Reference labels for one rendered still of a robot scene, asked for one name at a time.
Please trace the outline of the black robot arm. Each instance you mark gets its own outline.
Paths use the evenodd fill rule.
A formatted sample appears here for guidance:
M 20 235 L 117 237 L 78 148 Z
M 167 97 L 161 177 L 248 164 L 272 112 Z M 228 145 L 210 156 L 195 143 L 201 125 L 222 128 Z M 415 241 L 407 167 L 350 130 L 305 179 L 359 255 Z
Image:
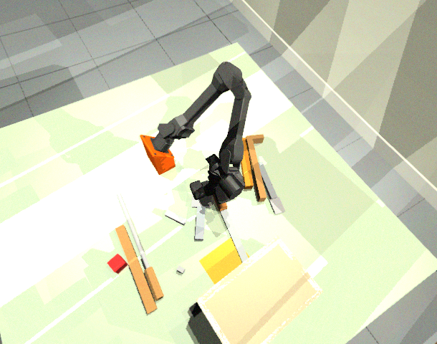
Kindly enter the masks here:
M 174 140 L 189 138 L 195 132 L 193 126 L 210 106 L 225 92 L 234 95 L 228 134 L 221 144 L 219 158 L 213 154 L 206 158 L 209 164 L 209 176 L 219 181 L 219 186 L 211 188 L 217 204 L 226 203 L 236 198 L 244 189 L 245 183 L 236 175 L 239 173 L 244 157 L 243 133 L 246 116 L 251 100 L 251 92 L 242 77 L 242 71 L 230 62 L 222 62 L 213 74 L 211 84 L 184 112 L 169 123 L 160 123 L 159 133 L 150 138 L 156 151 L 169 154 L 168 149 Z M 233 164 L 233 167 L 229 167 Z

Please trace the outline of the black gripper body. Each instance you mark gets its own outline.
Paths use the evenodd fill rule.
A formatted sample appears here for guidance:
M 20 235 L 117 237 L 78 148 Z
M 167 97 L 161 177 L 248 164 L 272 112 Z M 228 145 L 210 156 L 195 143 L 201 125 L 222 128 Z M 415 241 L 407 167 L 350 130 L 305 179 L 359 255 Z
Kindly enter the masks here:
M 244 180 L 240 171 L 239 173 L 236 174 L 242 181 Z M 206 194 L 211 193 L 211 188 L 215 185 L 219 186 L 219 181 L 213 181 L 210 176 L 208 176 L 208 181 L 205 182 L 204 185 L 201 185 L 201 182 L 198 181 L 194 181 L 192 183 L 190 183 L 190 189 L 191 192 L 193 194 L 193 197 L 195 200 L 199 200 L 202 199 L 206 196 Z

